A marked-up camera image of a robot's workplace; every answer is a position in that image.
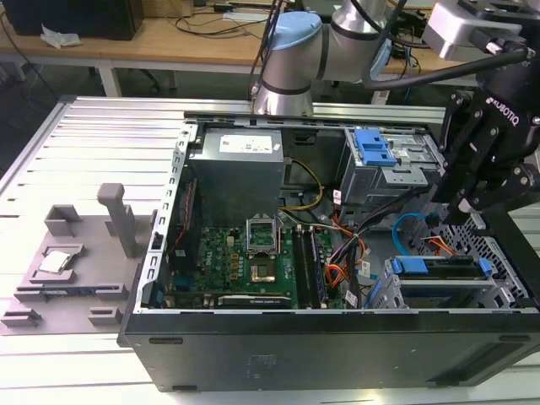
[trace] aluminum extrusion table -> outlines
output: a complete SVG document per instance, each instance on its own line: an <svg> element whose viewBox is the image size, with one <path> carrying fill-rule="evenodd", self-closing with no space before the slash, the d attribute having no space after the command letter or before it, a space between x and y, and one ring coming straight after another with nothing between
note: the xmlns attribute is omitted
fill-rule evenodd
<svg viewBox="0 0 540 405"><path fill-rule="evenodd" d="M78 98L56 106L0 181L0 314L43 238L53 203L81 214L104 213L95 201L102 181L126 185L135 213L159 204L183 111L248 111L241 101ZM316 115L391 117L440 124L443 110L375 105L316 105ZM515 217L540 246L540 211ZM0 337L0 403L540 403L540 355L480 386L448 389L160 393L116 335Z"/></svg>

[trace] yellow cable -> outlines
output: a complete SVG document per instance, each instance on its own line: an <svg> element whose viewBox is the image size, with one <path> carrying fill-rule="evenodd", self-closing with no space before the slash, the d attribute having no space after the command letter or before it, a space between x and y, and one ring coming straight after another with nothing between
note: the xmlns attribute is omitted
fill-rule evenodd
<svg viewBox="0 0 540 405"><path fill-rule="evenodd" d="M319 186L319 195L317 196L316 200L314 202L312 202L311 204L300 205L298 207L281 207L280 209L283 210L283 211L305 211L306 209L316 207L321 202L322 196L323 196L323 193L324 193L324 187L322 186L321 181L315 175L315 173L313 173L313 170L311 170L309 167L307 167L307 165L305 165L304 163L300 162L297 159L292 159L292 161L297 163L298 165L302 166L305 169L305 171L307 171L315 179L315 181L317 182L317 185Z"/></svg>

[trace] cpu chip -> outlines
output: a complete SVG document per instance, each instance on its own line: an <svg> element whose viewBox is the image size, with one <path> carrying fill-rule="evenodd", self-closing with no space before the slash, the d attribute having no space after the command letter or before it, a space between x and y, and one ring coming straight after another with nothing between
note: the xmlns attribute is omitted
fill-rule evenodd
<svg viewBox="0 0 540 405"><path fill-rule="evenodd" d="M250 270L250 280L252 283L276 283L275 260L251 259Z"/></svg>

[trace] red cable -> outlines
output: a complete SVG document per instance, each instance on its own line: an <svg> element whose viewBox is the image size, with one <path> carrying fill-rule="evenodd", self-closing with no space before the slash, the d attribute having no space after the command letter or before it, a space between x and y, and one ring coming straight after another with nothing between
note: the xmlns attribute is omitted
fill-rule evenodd
<svg viewBox="0 0 540 405"><path fill-rule="evenodd" d="M186 233L187 218L189 217L189 202L192 199L192 189L193 189L193 183L190 183L189 190L187 191L187 197L186 197L186 216L184 217L184 227L182 228L182 232L178 235L178 238L176 238L175 244L169 249L169 253L171 253L178 246L178 242L180 242L180 240Z"/></svg>

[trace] motherboard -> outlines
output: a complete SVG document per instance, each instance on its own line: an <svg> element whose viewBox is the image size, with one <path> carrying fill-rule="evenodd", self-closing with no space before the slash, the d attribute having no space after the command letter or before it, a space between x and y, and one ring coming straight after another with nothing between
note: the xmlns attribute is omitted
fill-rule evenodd
<svg viewBox="0 0 540 405"><path fill-rule="evenodd" d="M250 308L246 297L257 297L268 299L268 307L343 308L339 292L330 290L322 271L333 253L327 230L280 228L274 236L272 229L254 227L249 237L248 244L246 228L204 228L196 271L175 269L171 274L166 294L169 305ZM248 248L270 246L274 241L275 254Z"/></svg>

